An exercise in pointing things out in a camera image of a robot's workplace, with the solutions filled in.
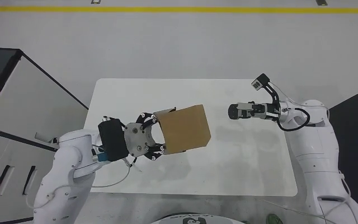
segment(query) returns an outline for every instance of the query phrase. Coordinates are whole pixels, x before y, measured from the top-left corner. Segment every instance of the floor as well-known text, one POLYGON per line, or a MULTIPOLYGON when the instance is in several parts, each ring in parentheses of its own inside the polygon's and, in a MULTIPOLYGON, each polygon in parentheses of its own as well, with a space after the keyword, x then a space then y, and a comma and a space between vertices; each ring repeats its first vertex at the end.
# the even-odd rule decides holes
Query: floor
MULTIPOLYGON (((85 0, 2 0, 4 5, 89 6, 85 0)), ((317 7, 315 0, 102 0, 103 6, 317 7)), ((329 7, 358 7, 354 0, 329 7)), ((90 104, 99 78, 256 78, 265 72, 295 100, 333 107, 358 92, 357 14, 0 12, 0 46, 20 48, 90 104)), ((292 159, 295 197, 260 197, 304 210, 302 170, 292 159)), ((149 224, 176 212, 265 223, 307 223, 258 197, 91 193, 76 224, 149 224)))

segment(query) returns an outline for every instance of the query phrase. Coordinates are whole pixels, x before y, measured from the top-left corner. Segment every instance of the white cable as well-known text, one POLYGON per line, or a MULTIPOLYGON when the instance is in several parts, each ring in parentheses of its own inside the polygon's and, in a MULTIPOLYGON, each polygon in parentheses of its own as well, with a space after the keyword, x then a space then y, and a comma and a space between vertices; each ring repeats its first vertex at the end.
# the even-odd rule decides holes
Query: white cable
POLYGON ((329 112, 329 108, 326 107, 326 106, 309 106, 309 105, 303 105, 303 104, 299 104, 297 102, 295 102, 293 99, 289 98, 277 85, 275 85, 274 83, 270 82, 273 86, 275 86, 291 103, 297 105, 297 106, 306 106, 306 107, 309 107, 309 108, 326 108, 327 110, 327 118, 329 120, 329 117, 330 117, 330 112, 329 112))
POLYGON ((316 217, 316 218, 321 218, 321 219, 326 220, 327 222, 330 222, 330 223, 332 223, 332 224, 337 224, 336 222, 333 222, 333 221, 328 220, 328 219, 326 219, 326 218, 324 218, 324 217, 321 217, 320 215, 315 215, 315 214, 310 214, 310 213, 306 213, 306 212, 301 212, 301 211, 298 211, 298 210, 292 209, 292 208, 286 208, 286 207, 284 207, 284 206, 280 206, 280 205, 278 205, 278 204, 275 204, 275 203, 273 203, 273 202, 269 202, 269 201, 267 201, 267 200, 262 200, 262 199, 256 199, 256 200, 260 200, 260 201, 266 202, 266 203, 268 203, 268 204, 273 204, 274 206, 283 208, 283 209, 285 209, 285 210, 293 211, 293 212, 296 212, 296 213, 298 213, 298 214, 302 214, 302 215, 304 215, 304 216, 312 216, 312 217, 316 217))
POLYGON ((46 197, 48 198, 48 201, 47 201, 45 204, 41 205, 41 206, 36 206, 36 207, 35 207, 35 206, 31 206, 31 205, 29 204, 29 197, 28 197, 29 195, 26 195, 26 199, 25 199, 26 205, 27 205, 29 208, 32 208, 32 209, 42 208, 43 206, 47 205, 49 202, 51 202, 51 201, 55 198, 55 196, 56 196, 56 190, 58 190, 58 189, 60 189, 60 188, 64 188, 64 187, 66 187, 66 186, 71 186, 71 187, 74 187, 74 188, 107 188, 107 187, 109 187, 109 186, 114 186, 114 185, 116 185, 116 184, 119 184, 120 182, 123 182, 123 181, 128 177, 129 171, 130 171, 130 166, 128 165, 128 164, 129 164, 128 160, 127 160, 126 158, 124 158, 123 161, 125 162, 126 166, 128 167, 128 172, 127 172, 127 174, 125 175, 125 177, 124 177, 123 179, 121 179, 121 180, 118 181, 118 182, 115 182, 114 184, 105 185, 105 186, 61 185, 61 186, 58 186, 57 188, 55 188, 55 190, 54 190, 51 194, 48 194, 48 195, 46 196, 46 197))
POLYGON ((278 207, 280 207, 280 208, 283 208, 283 209, 285 209, 285 210, 290 210, 290 211, 296 212, 296 213, 298 213, 298 214, 302 214, 302 215, 304 215, 304 216, 317 217, 317 218, 321 218, 321 219, 323 219, 323 220, 326 220, 326 221, 328 221, 328 222, 331 222, 331 223, 333 223, 333 224, 336 224, 335 222, 326 219, 325 216, 329 215, 333 210, 335 210, 335 209, 338 208, 339 206, 343 205, 344 203, 346 203, 346 202, 351 198, 351 190, 349 189, 348 184, 346 183, 346 180, 345 180, 344 176, 343 176, 343 178, 342 178, 342 181, 343 181, 344 185, 345 185, 346 188, 347 188, 348 196, 345 198, 344 201, 342 201, 342 202, 339 203, 338 205, 334 206, 334 207, 331 208, 328 212, 325 212, 323 215, 322 215, 322 214, 311 214, 311 213, 307 213, 307 212, 298 211, 298 210, 292 209, 292 208, 286 208, 286 207, 284 207, 284 206, 280 206, 280 205, 278 205, 278 204, 275 204, 275 203, 273 203, 273 202, 269 202, 269 201, 267 201, 267 200, 262 200, 262 199, 256 199, 256 200, 260 200, 260 201, 262 201, 262 202, 266 202, 266 203, 269 203, 269 204, 273 204, 273 205, 278 206, 278 207))
POLYGON ((118 181, 118 182, 115 182, 114 184, 104 185, 104 186, 92 186, 92 187, 93 187, 93 188, 107 188, 107 187, 109 187, 109 186, 114 186, 114 185, 116 185, 116 184, 119 184, 120 182, 124 181, 124 180, 127 178, 127 176, 129 175, 129 171, 130 171, 130 166, 128 166, 127 175, 125 175, 125 177, 124 177, 123 179, 121 179, 121 180, 118 181))

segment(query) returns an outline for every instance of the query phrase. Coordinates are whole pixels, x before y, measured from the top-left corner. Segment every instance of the black cable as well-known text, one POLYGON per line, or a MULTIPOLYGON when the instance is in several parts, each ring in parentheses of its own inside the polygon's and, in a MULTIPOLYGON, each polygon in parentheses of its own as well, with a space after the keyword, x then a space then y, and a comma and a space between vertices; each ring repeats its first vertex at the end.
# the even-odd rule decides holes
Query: black cable
POLYGON ((310 115, 309 115, 309 113, 308 113, 307 111, 305 111, 304 109, 301 109, 301 108, 295 108, 295 110, 299 110, 299 111, 303 112, 305 115, 307 115, 307 119, 306 119, 306 121, 305 121, 301 126, 299 126, 299 127, 297 127, 297 128, 286 129, 286 128, 283 128, 283 127, 281 126, 281 124, 280 124, 280 119, 278 118, 278 119, 277 119, 277 124, 278 124, 279 128, 280 128, 281 130, 283 130, 284 132, 293 132, 294 130, 300 130, 301 128, 303 128, 304 126, 306 126, 306 125, 309 123, 310 115))

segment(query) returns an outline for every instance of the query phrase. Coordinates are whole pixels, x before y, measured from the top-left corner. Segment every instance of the cabinet door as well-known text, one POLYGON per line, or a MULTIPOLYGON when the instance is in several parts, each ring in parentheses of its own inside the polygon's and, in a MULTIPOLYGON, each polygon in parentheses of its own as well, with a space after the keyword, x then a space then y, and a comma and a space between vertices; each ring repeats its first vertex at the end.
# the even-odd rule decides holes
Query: cabinet door
POLYGON ((87 112, 25 57, 0 92, 0 131, 51 147, 52 138, 82 129, 87 112))
POLYGON ((33 217, 26 205, 34 199, 42 178, 50 171, 54 152, 9 140, 0 158, 0 222, 33 217))

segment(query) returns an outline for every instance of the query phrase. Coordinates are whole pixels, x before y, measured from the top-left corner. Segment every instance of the white cabinet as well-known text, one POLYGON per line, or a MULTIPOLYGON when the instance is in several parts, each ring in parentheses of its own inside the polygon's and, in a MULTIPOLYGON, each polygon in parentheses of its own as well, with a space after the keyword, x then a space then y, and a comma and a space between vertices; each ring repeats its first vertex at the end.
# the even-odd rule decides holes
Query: white cabinet
POLYGON ((32 219, 25 194, 32 204, 51 169, 50 140, 82 129, 87 112, 22 51, 0 48, 0 223, 32 219))
POLYGON ((26 205, 26 195, 33 205, 41 180, 52 167, 54 154, 9 140, 0 158, 0 170, 6 172, 0 185, 0 222, 33 216, 33 210, 26 205))

